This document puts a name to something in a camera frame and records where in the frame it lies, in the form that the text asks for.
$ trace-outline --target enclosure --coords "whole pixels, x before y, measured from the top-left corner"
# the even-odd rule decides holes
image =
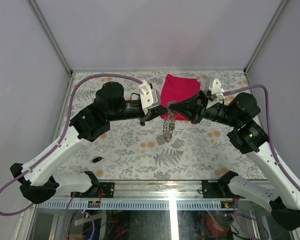
[[[159,92],[167,75],[197,79],[201,88],[213,77],[225,91],[265,85],[276,149],[300,178],[300,0],[0,1],[0,187],[12,179],[12,164],[33,159],[60,135],[72,91],[98,73],[146,80]],[[115,77],[90,80],[76,92],[71,116],[108,82],[121,83],[126,100],[138,91],[137,84]],[[266,129],[264,92],[250,93],[261,108],[255,121]],[[92,171],[101,183],[115,185],[113,198],[89,209],[98,215],[99,239],[119,239],[120,233],[110,234],[118,227],[109,219],[123,214],[131,219],[123,224],[125,230],[134,229],[127,239],[142,234],[143,239],[176,239],[172,214],[180,239],[190,239],[194,233],[180,225],[196,226],[203,213],[234,209],[225,207],[231,198],[199,190],[205,189],[201,181],[215,181],[229,170],[273,189],[254,162],[229,142],[230,127],[177,121],[167,143],[163,124],[160,117],[145,126],[137,119],[114,121],[110,131],[57,169],[59,174]],[[93,163],[97,157],[102,160]],[[2,211],[29,205],[18,187],[13,184],[0,196]],[[57,196],[22,214],[0,216],[0,239],[63,239],[69,200],[70,195]],[[77,213],[85,201],[75,198],[70,206],[68,233],[89,224],[71,222],[85,219]],[[243,199],[238,210],[263,222],[269,239],[300,239],[300,228],[281,230],[269,212],[249,200]],[[254,221],[244,224],[255,237],[265,237]]]

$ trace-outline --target white wall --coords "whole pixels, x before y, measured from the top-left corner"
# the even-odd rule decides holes
[[[241,68],[281,0],[37,0],[73,69]]]
[[[0,0],[0,187],[48,144],[67,74],[25,0]],[[13,184],[0,210],[18,211],[25,200]],[[10,240],[20,216],[0,216],[0,240]]]
[[[300,178],[300,0],[290,1],[249,76],[268,88],[276,149]],[[264,107],[262,90],[256,96]]]

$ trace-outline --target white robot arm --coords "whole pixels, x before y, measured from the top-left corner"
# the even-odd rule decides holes
[[[219,190],[230,191],[262,206],[287,230],[300,227],[300,180],[277,153],[275,159],[268,135],[253,120],[261,111],[256,99],[242,92],[225,105],[220,103],[223,93],[221,82],[210,77],[203,91],[170,104],[169,108],[193,124],[207,119],[233,127],[227,134],[230,142],[260,168],[274,189],[264,188],[229,171],[218,180]]]
[[[140,124],[150,121],[164,113],[160,106],[160,95],[146,81],[139,85],[139,99],[125,100],[124,88],[120,83],[108,82],[95,94],[92,104],[81,110],[70,120],[69,128],[52,142],[38,156],[25,164],[15,163],[10,167],[14,177],[27,172],[19,179],[22,195],[34,204],[43,203],[52,196],[68,195],[71,192],[85,193],[96,197],[100,183],[93,172],[79,174],[55,174],[56,170],[75,152],[100,135],[110,130],[110,121],[140,119]],[[43,156],[57,146],[36,167]]]

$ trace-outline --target black mounting bracket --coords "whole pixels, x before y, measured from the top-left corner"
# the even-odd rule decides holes
[[[89,199],[99,199],[99,194],[102,189],[102,198],[103,199],[112,199],[115,194],[115,183],[114,182],[100,182],[98,191],[94,194],[88,192],[76,192],[75,198],[89,198]]]
[[[233,198],[234,194],[230,191],[228,184],[230,180],[238,176],[234,171],[228,171],[218,180],[202,180],[202,195],[205,199],[228,199]]]
[[[202,180],[201,185],[204,199],[228,199],[234,197],[230,190],[222,192],[217,180]]]

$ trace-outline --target floral tablecloth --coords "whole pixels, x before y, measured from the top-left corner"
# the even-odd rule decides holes
[[[78,72],[73,88],[83,78],[100,72]],[[139,71],[113,72],[151,82],[162,90],[167,74],[183,78],[196,78],[204,86],[207,77],[218,78],[222,87],[234,90],[248,85],[242,71]],[[95,92],[109,81],[124,86],[124,96],[138,92],[138,85],[129,80],[112,77],[93,79],[77,91],[71,116],[92,103]],[[227,96],[228,104],[234,96]],[[228,170],[247,179],[265,179],[260,169],[236,150],[227,133],[230,127],[202,120],[200,124],[177,121],[173,138],[166,143],[163,138],[163,120],[158,117],[145,126],[139,120],[111,122],[111,130],[75,153],[59,169],[58,173],[73,174],[93,171],[102,180],[210,180],[218,179]],[[92,163],[95,157],[103,157]]]

